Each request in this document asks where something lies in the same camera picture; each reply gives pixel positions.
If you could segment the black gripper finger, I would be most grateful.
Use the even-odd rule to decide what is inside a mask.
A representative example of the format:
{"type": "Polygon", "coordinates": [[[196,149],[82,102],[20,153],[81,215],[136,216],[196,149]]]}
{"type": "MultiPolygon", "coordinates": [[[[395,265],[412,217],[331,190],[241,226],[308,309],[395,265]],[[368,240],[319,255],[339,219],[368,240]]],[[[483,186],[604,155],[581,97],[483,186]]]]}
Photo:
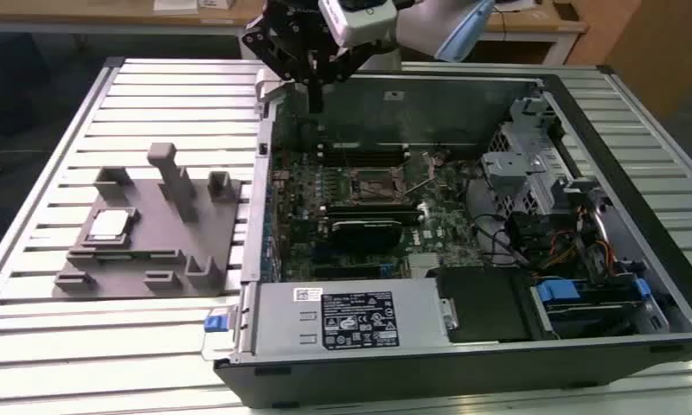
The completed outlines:
{"type": "Polygon", "coordinates": [[[247,26],[243,35],[244,46],[267,64],[281,80],[292,80],[301,84],[307,94],[309,113],[323,112],[321,83],[313,68],[313,52],[289,54],[280,46],[276,34],[260,16],[247,26]]]}
{"type": "Polygon", "coordinates": [[[321,79],[325,82],[345,81],[361,65],[381,53],[381,41],[372,41],[348,49],[332,62],[328,63],[321,79]]]}

